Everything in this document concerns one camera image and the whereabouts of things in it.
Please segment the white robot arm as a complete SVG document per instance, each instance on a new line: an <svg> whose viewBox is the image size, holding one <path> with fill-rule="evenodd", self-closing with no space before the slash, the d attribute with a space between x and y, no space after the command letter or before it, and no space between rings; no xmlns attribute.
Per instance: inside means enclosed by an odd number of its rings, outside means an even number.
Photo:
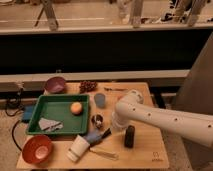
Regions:
<svg viewBox="0 0 213 171"><path fill-rule="evenodd" d="M131 120L174 132L213 148L213 116L144 105L142 94L137 90L128 91L116 102L110 129L112 132L123 131Z"/></svg>

